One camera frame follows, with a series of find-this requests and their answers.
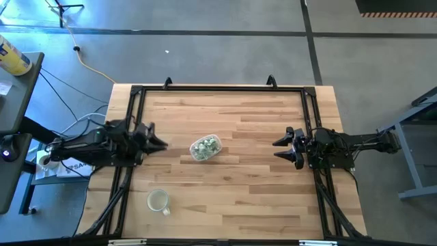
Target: butcher block tabletop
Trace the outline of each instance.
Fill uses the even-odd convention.
[[[114,85],[107,120],[126,117],[130,88]],[[315,90],[322,126],[342,132],[333,87]],[[138,104],[136,100],[134,116]],[[273,156],[290,148],[272,146],[287,126],[305,131],[299,93],[148,91],[142,120],[155,122],[156,136],[169,147],[134,168],[124,238],[322,238],[312,171],[306,163],[296,170],[293,163]],[[196,162],[188,149],[209,134],[221,139],[223,149]],[[107,205],[113,174],[114,168],[105,167],[91,177],[78,233]],[[333,181],[339,207],[365,234],[354,180],[333,169]],[[147,207],[147,195],[154,189],[169,194],[169,216]],[[332,222],[329,209],[327,214]],[[117,217],[116,209],[112,228]]]

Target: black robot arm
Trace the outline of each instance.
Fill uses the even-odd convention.
[[[287,127],[285,137],[273,143],[273,146],[288,146],[288,151],[274,155],[295,163],[296,169],[302,169],[307,154],[309,167],[323,169],[326,167],[354,167],[353,152],[361,150],[377,150],[379,152],[396,153],[401,147],[396,135],[384,131],[366,135],[348,135],[327,128],[314,128],[310,136],[305,136],[302,129]]]
[[[154,123],[141,123],[131,133],[126,125],[127,120],[113,120],[84,135],[55,139],[48,145],[46,161],[72,157],[94,166],[132,167],[142,163],[143,154],[167,149],[167,144],[155,136]]]

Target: yellow can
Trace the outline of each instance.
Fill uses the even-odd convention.
[[[0,35],[0,67],[12,75],[20,76],[29,72],[32,63],[29,58]]]

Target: green food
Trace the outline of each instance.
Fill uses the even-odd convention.
[[[209,137],[193,146],[192,154],[198,161],[203,161],[217,154],[220,150],[220,143],[215,137]]]

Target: concrete floor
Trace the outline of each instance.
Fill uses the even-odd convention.
[[[62,1],[79,3],[79,0]],[[436,19],[360,18],[353,0],[308,0],[314,31],[436,33]],[[304,31],[299,0],[86,1],[68,10],[72,26],[105,29]],[[57,17],[40,1],[11,0],[0,21],[6,25],[56,27]],[[66,34],[2,33],[21,51],[42,51],[43,67],[80,90],[108,100],[112,84],[83,68]],[[77,35],[87,64],[120,83],[265,83],[314,85],[306,38],[237,36]],[[374,132],[436,85],[435,39],[316,38],[324,85],[333,85],[350,134]],[[101,103],[47,77],[77,115]],[[39,80],[27,116],[62,131],[73,117]],[[78,126],[72,131],[79,131]],[[363,152],[356,177],[367,231],[378,239],[436,244],[437,196],[399,201],[413,188],[402,153]],[[71,236],[79,221],[86,184],[36,188],[40,213],[17,215],[26,176],[10,211],[0,216],[0,242]]]

